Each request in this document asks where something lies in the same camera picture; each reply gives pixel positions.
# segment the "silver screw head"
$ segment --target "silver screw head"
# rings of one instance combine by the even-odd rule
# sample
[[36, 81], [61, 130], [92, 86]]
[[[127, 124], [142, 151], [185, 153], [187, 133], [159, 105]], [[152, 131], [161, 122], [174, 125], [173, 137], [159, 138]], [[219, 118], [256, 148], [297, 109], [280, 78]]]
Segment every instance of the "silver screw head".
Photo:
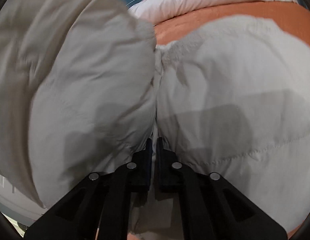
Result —
[[126, 167], [130, 170], [135, 169], [137, 167], [136, 163], [127, 163]]
[[213, 172], [210, 174], [209, 176], [212, 180], [219, 180], [221, 178], [221, 175], [219, 175], [218, 173], [216, 172]]
[[172, 164], [172, 167], [173, 169], [180, 169], [183, 165], [179, 162], [176, 162], [176, 163], [173, 163]]
[[90, 180], [97, 180], [99, 175], [98, 175], [98, 173], [94, 172], [94, 173], [89, 174], [88, 177], [89, 177]]

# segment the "metal rivet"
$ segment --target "metal rivet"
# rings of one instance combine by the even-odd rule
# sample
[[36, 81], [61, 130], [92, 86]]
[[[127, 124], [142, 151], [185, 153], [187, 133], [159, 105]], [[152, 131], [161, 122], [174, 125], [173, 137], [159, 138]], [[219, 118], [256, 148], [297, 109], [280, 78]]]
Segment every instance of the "metal rivet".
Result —
[[216, 172], [213, 172], [209, 175], [209, 177], [212, 179], [212, 180], [219, 180], [221, 178], [221, 175], [219, 175], [218, 173]]
[[135, 169], [137, 167], [136, 163], [127, 163], [126, 166], [128, 169], [132, 170]]
[[88, 177], [90, 180], [97, 180], [99, 175], [97, 173], [91, 173]]
[[173, 163], [173, 164], [172, 164], [172, 167], [173, 167], [174, 169], [180, 169], [182, 166], [183, 166], [183, 165], [182, 165], [181, 163]]

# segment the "black mechanical clamp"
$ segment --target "black mechanical clamp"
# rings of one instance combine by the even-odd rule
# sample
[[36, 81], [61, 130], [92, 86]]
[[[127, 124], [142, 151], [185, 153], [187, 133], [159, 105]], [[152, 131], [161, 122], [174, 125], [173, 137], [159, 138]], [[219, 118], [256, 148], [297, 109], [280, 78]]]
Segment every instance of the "black mechanical clamp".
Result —
[[148, 192], [152, 141], [114, 173], [89, 174], [27, 229], [25, 240], [127, 239], [132, 192]]
[[157, 141], [158, 180], [178, 192], [185, 240], [287, 240], [286, 231], [218, 173], [202, 175]]
[[[151, 182], [152, 141], [114, 173], [91, 173], [36, 221], [25, 240], [125, 240], [130, 196]], [[179, 194], [185, 240], [287, 240], [285, 230], [218, 173], [202, 175], [157, 141], [159, 189]], [[310, 240], [310, 215], [291, 238]]]

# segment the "stitched seam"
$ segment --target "stitched seam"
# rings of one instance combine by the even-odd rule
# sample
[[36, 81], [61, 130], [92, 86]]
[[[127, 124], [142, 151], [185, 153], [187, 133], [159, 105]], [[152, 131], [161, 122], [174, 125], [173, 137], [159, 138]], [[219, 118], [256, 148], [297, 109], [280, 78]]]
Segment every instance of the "stitched seam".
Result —
[[263, 148], [261, 150], [254, 150], [252, 152], [241, 153], [239, 155], [234, 155], [232, 157], [223, 158], [223, 159], [220, 159], [218, 161], [212, 161], [212, 162], [208, 162], [208, 163], [207, 162], [203, 162], [203, 163], [206, 164], [206, 165], [218, 165], [218, 164], [221, 164], [221, 163], [224, 163], [224, 162], [229, 162], [229, 161], [232, 161], [232, 160], [235, 160], [235, 159], [238, 159], [238, 158], [245, 158], [245, 157], [248, 157], [248, 156], [252, 157], [253, 154], [258, 154], [258, 153], [266, 152], [266, 151], [273, 150], [273, 149], [276, 149], [276, 148], [280, 148], [280, 147], [285, 146], [287, 144], [290, 144], [292, 142], [299, 141], [299, 140], [301, 140], [301, 139], [303, 139], [303, 138], [305, 138], [305, 137], [307, 137], [309, 135], [310, 135], [310, 132], [305, 134], [305, 135], [302, 135], [300, 137], [297, 137], [295, 139], [291, 139], [291, 140], [286, 141], [286, 142], [284, 142], [282, 144], [277, 144], [277, 145], [272, 146], [272, 147], [265, 147], [265, 148]]

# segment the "orange blanket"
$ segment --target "orange blanket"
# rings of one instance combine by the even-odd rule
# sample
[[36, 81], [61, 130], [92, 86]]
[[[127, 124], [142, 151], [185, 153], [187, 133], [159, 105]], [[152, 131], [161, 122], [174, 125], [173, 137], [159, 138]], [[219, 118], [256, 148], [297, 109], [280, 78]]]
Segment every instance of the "orange blanket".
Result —
[[235, 14], [273, 19], [282, 30], [310, 46], [310, 12], [289, 2], [237, 3], [192, 11], [156, 25], [157, 44], [179, 40], [207, 22]]

